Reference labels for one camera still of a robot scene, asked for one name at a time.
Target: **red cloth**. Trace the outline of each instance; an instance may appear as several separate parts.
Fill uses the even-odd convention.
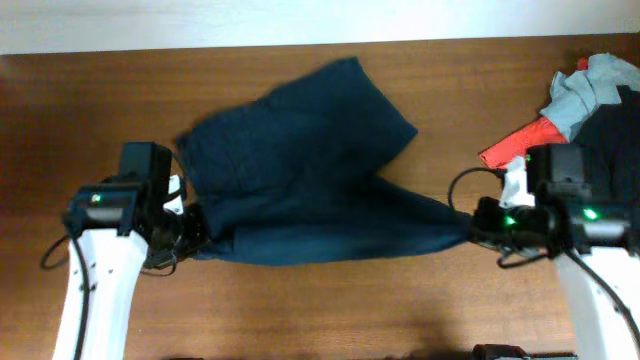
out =
[[[524,156],[528,148],[553,143],[565,144],[567,139],[549,119],[541,117],[481,152],[479,156],[487,167],[505,169],[514,157]]]

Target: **gray cloth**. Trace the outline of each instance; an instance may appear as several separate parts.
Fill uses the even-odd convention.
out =
[[[568,78],[556,73],[551,83],[551,104],[540,114],[572,141],[600,105],[620,104],[618,85],[640,91],[640,70],[610,54],[593,55],[588,70],[576,71]]]

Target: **clothing pile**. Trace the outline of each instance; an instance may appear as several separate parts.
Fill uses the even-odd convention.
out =
[[[526,192],[530,146],[572,142],[583,147],[593,195],[640,201],[640,70],[610,54],[581,60],[570,77],[558,72],[543,116],[480,153],[490,168],[507,170],[500,205],[533,205]]]

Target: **cable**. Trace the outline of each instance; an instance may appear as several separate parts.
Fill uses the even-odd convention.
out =
[[[71,238],[71,242],[78,254],[78,260],[80,262],[80,270],[82,271],[82,314],[80,315],[80,328],[78,329],[78,340],[76,342],[76,351],[74,360],[80,360],[82,358],[82,347],[84,346],[84,337],[87,332],[87,321],[89,320],[89,271],[87,270],[87,263],[84,260],[84,255],[78,244],[76,237]]]
[[[547,259],[549,257],[548,254],[538,254],[536,256],[532,256],[530,258],[525,258],[523,260],[520,261],[514,261],[514,262],[510,262],[507,263],[505,262],[509,257],[511,257],[511,255],[513,255],[514,252],[508,252],[504,255],[502,255],[498,261],[496,261],[496,263],[498,264],[498,267],[500,269],[504,269],[504,270],[509,270],[509,269],[515,269],[515,268],[519,268],[525,265],[529,265],[529,264],[533,264],[534,262],[540,261],[540,260],[544,260]]]
[[[171,271],[169,271],[166,274],[155,274],[149,271],[140,271],[140,274],[145,275],[145,276],[155,276],[155,277],[167,277],[170,275],[173,275],[174,272],[176,272],[176,269],[178,268],[178,258],[176,258],[175,254],[172,254],[173,256],[173,261],[171,264]]]
[[[453,181],[451,181],[451,184],[449,184],[449,191],[447,192],[447,202],[449,203],[449,207],[451,208],[451,210],[453,210],[454,212],[456,211],[456,207],[453,205],[453,190],[455,189],[456,184],[458,183],[458,181],[460,181],[460,179],[462,179],[466,175],[471,174],[473,172],[487,172],[487,173],[495,175],[496,177],[498,177],[500,179],[502,179],[504,177],[504,174],[506,173],[505,170],[501,170],[501,169],[489,169],[489,168],[483,168],[483,167],[474,167],[474,168],[467,169],[467,170],[461,172],[460,174],[458,174],[458,176],[456,176],[453,179]]]
[[[47,261],[49,260],[49,257],[51,256],[51,254],[53,254],[53,252],[56,251],[56,249],[67,240],[69,240],[69,235],[65,234],[63,237],[61,237],[56,242],[54,242],[47,249],[47,251],[45,251],[44,255],[42,255],[42,258],[40,259],[40,269],[45,271],[53,270],[53,269],[59,268],[60,266],[64,265],[67,261],[69,261],[68,257],[64,257],[58,260],[58,262],[53,265],[47,265]]]
[[[636,351],[638,355],[640,355],[640,330],[638,329],[638,324],[633,320],[633,315],[631,314],[631,310],[624,304],[624,301],[620,299],[618,294],[607,284],[598,274],[596,274],[593,269],[589,267],[578,255],[576,255],[572,250],[565,249],[564,253],[569,257],[569,259],[573,260],[576,265],[578,265],[582,270],[584,270],[592,279],[595,281],[601,288],[604,290],[607,295],[611,298],[614,305],[620,311],[620,314],[624,318],[624,321],[627,323],[629,327],[629,331],[631,332],[631,336],[633,337],[633,341],[636,343]]]

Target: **green led light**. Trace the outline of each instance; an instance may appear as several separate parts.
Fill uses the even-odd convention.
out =
[[[587,208],[582,210],[582,212],[584,213],[584,216],[589,220],[595,220],[598,218],[598,213],[593,211],[593,209]]]
[[[504,224],[506,226],[515,225],[516,224],[516,220],[514,218],[512,218],[511,216],[507,216],[507,217],[504,218]]]

